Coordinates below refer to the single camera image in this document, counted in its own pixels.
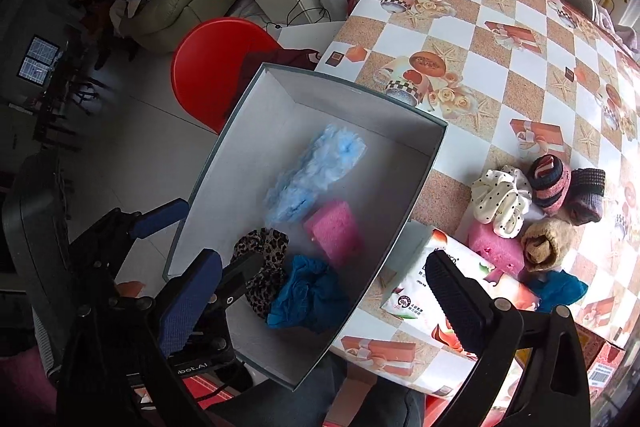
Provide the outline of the red plastic stool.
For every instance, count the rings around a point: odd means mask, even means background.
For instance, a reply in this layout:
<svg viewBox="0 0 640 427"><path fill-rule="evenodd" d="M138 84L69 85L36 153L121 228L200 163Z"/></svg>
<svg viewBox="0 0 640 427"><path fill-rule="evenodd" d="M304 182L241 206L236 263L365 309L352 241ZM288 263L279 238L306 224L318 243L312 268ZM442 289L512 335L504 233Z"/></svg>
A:
<svg viewBox="0 0 640 427"><path fill-rule="evenodd" d="M241 81L245 57L278 49L277 40L249 20L206 20L182 39L172 56L175 98L186 113L219 133L246 89Z"/></svg>

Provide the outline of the leopard print scrunchie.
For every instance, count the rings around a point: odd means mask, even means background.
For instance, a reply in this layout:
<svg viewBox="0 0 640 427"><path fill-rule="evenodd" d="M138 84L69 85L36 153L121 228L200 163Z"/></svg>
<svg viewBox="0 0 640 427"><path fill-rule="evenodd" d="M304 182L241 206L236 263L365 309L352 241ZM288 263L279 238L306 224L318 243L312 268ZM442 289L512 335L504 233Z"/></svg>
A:
<svg viewBox="0 0 640 427"><path fill-rule="evenodd" d="M266 321L271 303L279 296L286 281L284 262L288 254L288 236L275 229L261 228L242 236L233 247L231 260L256 255L262 264L245 286L245 298L262 320Z"/></svg>

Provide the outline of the beige sofa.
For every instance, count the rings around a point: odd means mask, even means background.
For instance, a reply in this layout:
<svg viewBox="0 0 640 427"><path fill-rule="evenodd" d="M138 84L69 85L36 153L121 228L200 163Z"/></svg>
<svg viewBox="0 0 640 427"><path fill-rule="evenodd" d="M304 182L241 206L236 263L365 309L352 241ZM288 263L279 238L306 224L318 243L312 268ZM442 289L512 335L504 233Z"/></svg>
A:
<svg viewBox="0 0 640 427"><path fill-rule="evenodd" d="M236 0L150 0L133 18L124 17L119 32L150 52L174 52L200 23L228 14Z"/></svg>

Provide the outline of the purple black knitted hat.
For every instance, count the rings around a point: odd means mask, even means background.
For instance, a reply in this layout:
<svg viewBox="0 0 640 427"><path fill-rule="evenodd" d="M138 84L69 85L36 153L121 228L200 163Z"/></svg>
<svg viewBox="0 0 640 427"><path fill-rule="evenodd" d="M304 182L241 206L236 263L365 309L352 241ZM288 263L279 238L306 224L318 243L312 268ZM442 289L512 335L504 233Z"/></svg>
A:
<svg viewBox="0 0 640 427"><path fill-rule="evenodd" d="M605 171L580 168L572 171L564 207L573 225L599 222L603 217Z"/></svg>

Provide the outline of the teal blue scrunchie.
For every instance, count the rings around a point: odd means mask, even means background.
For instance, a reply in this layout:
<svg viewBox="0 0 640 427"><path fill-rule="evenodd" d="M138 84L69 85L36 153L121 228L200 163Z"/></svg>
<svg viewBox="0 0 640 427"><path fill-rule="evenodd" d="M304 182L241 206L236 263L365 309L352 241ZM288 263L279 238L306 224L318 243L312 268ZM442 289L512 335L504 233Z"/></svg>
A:
<svg viewBox="0 0 640 427"><path fill-rule="evenodd" d="M531 277L526 286L538 298L537 311L550 313L557 306L570 306L587 294L588 285L575 275L549 271L542 277Z"/></svg>

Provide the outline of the red patterned cardboard box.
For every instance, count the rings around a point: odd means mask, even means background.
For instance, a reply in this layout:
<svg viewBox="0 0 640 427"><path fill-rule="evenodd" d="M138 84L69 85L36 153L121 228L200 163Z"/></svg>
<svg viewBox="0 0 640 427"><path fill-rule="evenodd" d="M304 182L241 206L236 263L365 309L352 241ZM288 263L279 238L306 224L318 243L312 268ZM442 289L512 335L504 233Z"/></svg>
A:
<svg viewBox="0 0 640 427"><path fill-rule="evenodd" d="M585 360L590 402L594 403L620 367L625 350L580 324L575 326Z"/></svg>

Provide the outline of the beige rolled sock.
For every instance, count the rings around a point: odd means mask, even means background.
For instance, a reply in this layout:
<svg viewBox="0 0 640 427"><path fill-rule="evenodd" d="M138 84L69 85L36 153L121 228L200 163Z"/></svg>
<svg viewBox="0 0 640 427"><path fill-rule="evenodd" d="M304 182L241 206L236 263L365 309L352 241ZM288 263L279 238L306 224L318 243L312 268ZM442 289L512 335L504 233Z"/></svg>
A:
<svg viewBox="0 0 640 427"><path fill-rule="evenodd" d="M521 237L525 268L528 272L546 272L560 265L576 239L570 222L548 217L533 222Z"/></svg>

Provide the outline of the grey cardboard box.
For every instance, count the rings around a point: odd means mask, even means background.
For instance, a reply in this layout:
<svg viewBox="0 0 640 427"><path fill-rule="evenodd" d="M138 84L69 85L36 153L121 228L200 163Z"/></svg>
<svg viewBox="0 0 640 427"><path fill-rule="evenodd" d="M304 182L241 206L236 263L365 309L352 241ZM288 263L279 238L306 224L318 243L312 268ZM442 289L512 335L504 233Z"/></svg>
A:
<svg viewBox="0 0 640 427"><path fill-rule="evenodd" d="M363 154L340 179L311 190L285 184L326 130L351 133ZM445 121L348 80L262 65L210 152L172 240L164 275L178 277L204 249L229 262L246 233L288 236L294 255L319 257L304 224L346 202L360 236L337 270L352 305L363 298L408 220L445 138Z"/></svg>

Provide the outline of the light blue fluffy duster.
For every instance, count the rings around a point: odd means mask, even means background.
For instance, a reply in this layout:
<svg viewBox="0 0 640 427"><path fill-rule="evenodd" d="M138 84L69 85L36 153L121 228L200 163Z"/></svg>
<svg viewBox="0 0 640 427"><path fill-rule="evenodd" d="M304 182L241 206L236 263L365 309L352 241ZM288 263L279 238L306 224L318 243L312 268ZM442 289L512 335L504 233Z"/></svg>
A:
<svg viewBox="0 0 640 427"><path fill-rule="evenodd" d="M265 199L265 225L298 222L318 197L349 174L366 153L360 136L329 124L311 141L293 168L283 171Z"/></svg>

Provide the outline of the checkered starfish tablecloth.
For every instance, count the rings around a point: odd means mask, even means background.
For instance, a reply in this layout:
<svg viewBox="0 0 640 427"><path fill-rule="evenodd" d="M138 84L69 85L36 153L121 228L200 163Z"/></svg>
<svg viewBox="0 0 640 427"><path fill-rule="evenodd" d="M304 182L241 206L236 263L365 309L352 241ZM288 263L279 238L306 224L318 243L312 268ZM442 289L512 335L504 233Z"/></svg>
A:
<svg viewBox="0 0 640 427"><path fill-rule="evenodd" d="M562 267L578 324L625 350L639 317L639 67L562 0L360 0L318 64L446 122L413 218L464 241L487 169L553 154L605 171Z"/></svg>

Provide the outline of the blue cloth in box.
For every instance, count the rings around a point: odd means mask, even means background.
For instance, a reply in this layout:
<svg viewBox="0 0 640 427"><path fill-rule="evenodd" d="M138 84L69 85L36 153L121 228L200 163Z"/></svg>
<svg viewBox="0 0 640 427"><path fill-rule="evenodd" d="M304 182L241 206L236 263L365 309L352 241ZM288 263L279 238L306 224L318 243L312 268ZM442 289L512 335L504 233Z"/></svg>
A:
<svg viewBox="0 0 640 427"><path fill-rule="evenodd" d="M321 334L346 319L350 300L328 262L295 255L286 262L285 272L285 283L266 318L270 329L303 327Z"/></svg>

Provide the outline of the floral tissue pack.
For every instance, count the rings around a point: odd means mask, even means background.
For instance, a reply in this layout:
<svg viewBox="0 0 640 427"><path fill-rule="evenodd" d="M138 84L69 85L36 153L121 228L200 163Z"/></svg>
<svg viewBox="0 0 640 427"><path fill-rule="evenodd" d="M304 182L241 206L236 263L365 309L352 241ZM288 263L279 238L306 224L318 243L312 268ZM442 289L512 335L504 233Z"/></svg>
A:
<svg viewBox="0 0 640 427"><path fill-rule="evenodd" d="M462 274L480 283L490 297L506 298L520 310L538 308L538 298L525 285L498 271L491 262L439 229L410 221L400 233L381 273L381 309L412 325L438 347L476 359L473 353L463 349L427 284L425 261L436 249L446 251Z"/></svg>

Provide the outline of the pink navy sock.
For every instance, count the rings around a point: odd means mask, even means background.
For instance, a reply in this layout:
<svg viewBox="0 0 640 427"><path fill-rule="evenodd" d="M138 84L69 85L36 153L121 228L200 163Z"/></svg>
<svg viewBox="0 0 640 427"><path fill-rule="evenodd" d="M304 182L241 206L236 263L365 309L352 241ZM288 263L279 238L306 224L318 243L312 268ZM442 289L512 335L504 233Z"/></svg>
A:
<svg viewBox="0 0 640 427"><path fill-rule="evenodd" d="M570 188L570 168L558 156L546 154L530 165L526 176L532 188L533 203L546 215L555 215Z"/></svg>

